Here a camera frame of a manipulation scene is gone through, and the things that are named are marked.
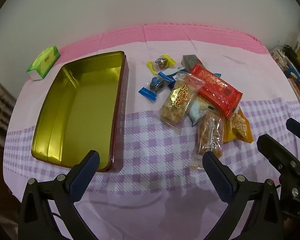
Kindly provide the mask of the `yellow wrapped candy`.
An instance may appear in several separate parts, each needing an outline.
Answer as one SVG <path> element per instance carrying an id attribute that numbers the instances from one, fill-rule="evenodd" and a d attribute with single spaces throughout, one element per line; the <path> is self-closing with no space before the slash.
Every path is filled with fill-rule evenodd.
<path id="1" fill-rule="evenodd" d="M 162 54 L 155 61 L 148 61 L 147 68 L 153 75 L 157 75 L 159 72 L 166 70 L 167 68 L 173 67 L 176 64 L 168 54 Z"/>

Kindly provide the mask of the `clear long pastry packet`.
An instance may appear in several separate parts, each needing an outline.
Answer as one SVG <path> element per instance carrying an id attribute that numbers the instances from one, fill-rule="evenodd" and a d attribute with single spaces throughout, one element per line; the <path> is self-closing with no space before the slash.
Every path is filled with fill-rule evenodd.
<path id="1" fill-rule="evenodd" d="M 225 118 L 218 112 L 207 110 L 199 121 L 197 143 L 190 166 L 203 169 L 203 155 L 211 151 L 217 158 L 223 154 L 223 135 Z"/>

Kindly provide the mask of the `grey sesame cake block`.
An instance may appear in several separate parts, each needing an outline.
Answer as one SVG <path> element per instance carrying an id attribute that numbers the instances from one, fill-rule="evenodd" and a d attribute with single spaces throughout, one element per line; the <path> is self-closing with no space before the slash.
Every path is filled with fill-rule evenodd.
<path id="1" fill-rule="evenodd" d="M 182 57 L 182 61 L 181 61 L 181 65 L 188 71 L 190 72 L 191 69 L 195 66 L 195 65 L 200 65 L 203 68 L 205 68 L 205 66 L 203 65 L 202 61 L 200 61 L 200 59 L 196 56 L 196 55 L 183 55 Z"/>

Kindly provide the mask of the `pink purple checkered tablecloth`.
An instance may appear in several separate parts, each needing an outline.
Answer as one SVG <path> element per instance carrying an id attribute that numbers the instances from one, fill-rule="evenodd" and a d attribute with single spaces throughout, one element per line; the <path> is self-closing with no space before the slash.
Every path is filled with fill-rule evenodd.
<path id="1" fill-rule="evenodd" d="M 99 239 L 203 239 L 226 208 L 205 172 L 190 167 L 197 139 L 190 121 L 177 132 L 157 117 L 168 91 L 155 103 L 139 94 L 151 79 L 146 63 L 162 54 L 175 61 L 197 55 L 242 92 L 240 107 L 253 136 L 267 133 L 300 158 L 300 139 L 285 126 L 291 117 L 300 122 L 300 104 L 266 47 L 249 34 L 207 25 L 146 24 L 94 35 L 59 51 L 47 76 L 26 81 L 18 96 L 5 142 L 4 180 L 21 199 L 30 178 L 47 181 L 68 172 L 31 154 L 48 90 L 66 63 L 123 51 L 129 67 L 123 168 L 95 174 L 76 205 Z"/>

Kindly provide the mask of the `blue dark candy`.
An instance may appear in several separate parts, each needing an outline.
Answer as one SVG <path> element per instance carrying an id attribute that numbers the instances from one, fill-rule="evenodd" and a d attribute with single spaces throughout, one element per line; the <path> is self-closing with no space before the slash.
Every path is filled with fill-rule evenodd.
<path id="1" fill-rule="evenodd" d="M 168 77 L 156 75 L 149 83 L 139 90 L 139 94 L 149 101 L 155 102 L 158 94 L 161 93 L 170 83 L 171 80 Z"/>

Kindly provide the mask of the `green tissue pack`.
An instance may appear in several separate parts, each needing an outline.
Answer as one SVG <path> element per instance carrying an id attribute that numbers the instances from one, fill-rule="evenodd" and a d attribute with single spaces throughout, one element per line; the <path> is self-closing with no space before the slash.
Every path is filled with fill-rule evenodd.
<path id="1" fill-rule="evenodd" d="M 33 81 L 42 80 L 55 62 L 59 59 L 60 52 L 56 46 L 43 50 L 27 69 L 27 74 Z"/>

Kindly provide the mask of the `black sesame cake labelled pack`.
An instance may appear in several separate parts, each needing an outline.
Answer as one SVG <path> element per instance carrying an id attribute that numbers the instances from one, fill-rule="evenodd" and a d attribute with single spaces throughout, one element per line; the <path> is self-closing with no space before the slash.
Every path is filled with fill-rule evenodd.
<path id="1" fill-rule="evenodd" d="M 208 123 L 212 119 L 224 120 L 218 108 L 200 96 L 197 96 L 194 100 L 188 116 L 192 122 L 192 127 L 201 122 Z"/>

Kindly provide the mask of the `cluttered shelf items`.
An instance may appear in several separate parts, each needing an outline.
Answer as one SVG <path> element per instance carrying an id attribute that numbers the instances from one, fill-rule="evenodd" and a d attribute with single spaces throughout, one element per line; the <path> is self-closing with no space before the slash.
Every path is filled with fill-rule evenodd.
<path id="1" fill-rule="evenodd" d="M 288 79 L 300 103 L 300 40 L 297 40 L 295 48 L 289 45 L 275 46 L 269 52 Z"/>

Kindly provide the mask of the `red snack packet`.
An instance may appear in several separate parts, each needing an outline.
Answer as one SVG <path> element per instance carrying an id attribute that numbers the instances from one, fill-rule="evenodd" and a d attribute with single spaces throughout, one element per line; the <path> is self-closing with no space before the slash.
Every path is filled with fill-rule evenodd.
<path id="1" fill-rule="evenodd" d="M 198 95 L 217 107 L 226 118 L 231 118 L 243 94 L 199 64 L 191 69 L 190 74 L 204 82 Z"/>

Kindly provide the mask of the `orange yellow snack packet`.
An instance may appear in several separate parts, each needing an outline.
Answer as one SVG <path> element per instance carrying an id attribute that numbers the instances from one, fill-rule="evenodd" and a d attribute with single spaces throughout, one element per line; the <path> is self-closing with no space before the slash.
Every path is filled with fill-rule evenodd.
<path id="1" fill-rule="evenodd" d="M 225 120 L 223 142 L 240 140 L 247 143 L 253 142 L 253 134 L 249 120 L 245 117 L 241 108 L 231 118 Z"/>

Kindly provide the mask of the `gold rectangular metal tin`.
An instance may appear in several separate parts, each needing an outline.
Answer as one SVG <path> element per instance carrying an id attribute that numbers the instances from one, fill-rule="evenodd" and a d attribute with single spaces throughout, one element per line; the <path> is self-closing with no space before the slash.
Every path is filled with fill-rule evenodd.
<path id="1" fill-rule="evenodd" d="M 119 172 L 123 167 L 128 77 L 123 51 L 65 64 L 40 110 L 32 156 L 71 168 L 95 150 L 100 155 L 98 172 Z"/>

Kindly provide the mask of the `navy white cracker packet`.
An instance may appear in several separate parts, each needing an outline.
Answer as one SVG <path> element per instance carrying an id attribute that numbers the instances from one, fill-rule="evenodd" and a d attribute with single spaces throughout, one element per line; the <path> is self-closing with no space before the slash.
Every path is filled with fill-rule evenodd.
<path id="1" fill-rule="evenodd" d="M 161 72 L 158 72 L 158 75 L 164 80 L 168 81 L 169 83 L 173 83 L 177 79 L 176 76 L 178 72 L 188 73 L 188 71 L 183 66 L 177 66 L 177 67 L 170 67 Z"/>

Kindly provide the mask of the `clear fried twist snack pack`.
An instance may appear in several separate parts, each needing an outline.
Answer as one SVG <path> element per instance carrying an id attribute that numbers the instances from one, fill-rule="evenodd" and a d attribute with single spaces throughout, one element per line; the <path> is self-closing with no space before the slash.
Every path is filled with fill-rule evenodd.
<path id="1" fill-rule="evenodd" d="M 205 82 L 196 76 L 178 72 L 173 89 L 159 111 L 159 118 L 166 125 L 181 132 L 184 120 Z"/>

